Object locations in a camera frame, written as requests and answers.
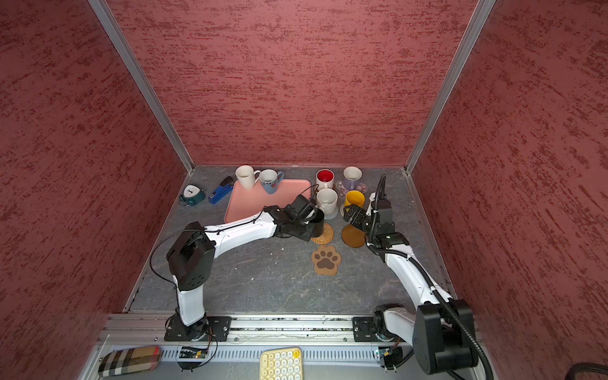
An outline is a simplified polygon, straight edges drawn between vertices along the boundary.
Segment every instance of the plaid pouch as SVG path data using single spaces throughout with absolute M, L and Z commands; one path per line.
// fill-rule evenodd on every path
M 125 373 L 153 370 L 161 359 L 158 346 L 129 348 L 107 354 L 99 365 L 99 376 L 124 375 Z

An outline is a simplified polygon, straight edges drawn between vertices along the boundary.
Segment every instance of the tray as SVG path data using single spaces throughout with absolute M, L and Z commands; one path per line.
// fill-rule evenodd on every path
M 224 222 L 231 223 L 248 218 L 262 211 L 264 206 L 285 207 L 307 187 L 310 187 L 310 181 L 307 179 L 284 179 L 279 183 L 276 193 L 267 194 L 260 181 L 256 182 L 251 190 L 245 190 L 237 181 L 232 189 Z M 310 189 L 302 195 L 310 198 Z

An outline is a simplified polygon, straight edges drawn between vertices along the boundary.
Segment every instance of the textured red wall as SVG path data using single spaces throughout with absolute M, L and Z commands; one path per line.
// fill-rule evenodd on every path
M 384 166 L 405 164 L 476 2 L 108 1 L 197 164 Z
M 0 372 L 72 379 L 185 170 L 86 1 L 2 2 L 0 67 Z
M 415 167 L 502 380 L 608 364 L 608 3 L 497 1 Z

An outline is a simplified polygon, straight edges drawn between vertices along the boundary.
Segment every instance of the cup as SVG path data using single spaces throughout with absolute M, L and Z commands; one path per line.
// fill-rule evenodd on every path
M 328 215 L 336 211 L 337 205 L 338 194 L 333 189 L 322 188 L 319 190 L 317 193 L 317 207 L 325 214 L 326 219 Z
M 349 166 L 348 168 L 344 169 L 344 187 L 347 190 L 356 189 L 362 175 L 363 173 L 361 173 L 361 169 L 354 166 Z
M 317 172 L 317 191 L 323 188 L 334 187 L 334 172 L 329 169 L 321 169 Z
M 274 194 L 277 192 L 278 184 L 283 180 L 283 172 L 278 173 L 273 169 L 266 169 L 260 173 L 258 177 L 262 183 L 262 187 L 267 194 Z
M 243 186 L 246 190 L 251 190 L 255 183 L 260 178 L 259 176 L 256 178 L 255 175 L 261 173 L 261 170 L 256 170 L 249 166 L 243 165 L 239 166 L 234 174 L 237 176 L 238 182 L 240 182 L 241 186 Z
M 357 190 L 351 190 L 346 194 L 346 199 L 344 200 L 344 206 L 340 208 L 340 214 L 344 216 L 344 213 L 348 211 L 348 206 L 356 204 L 359 207 L 363 207 L 365 204 L 365 195 L 362 192 L 358 192 Z

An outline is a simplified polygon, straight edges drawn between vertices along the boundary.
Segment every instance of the yellow calculator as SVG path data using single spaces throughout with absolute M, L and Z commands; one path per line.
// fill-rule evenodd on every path
M 297 347 L 264 351 L 260 356 L 260 380 L 304 380 L 302 351 Z

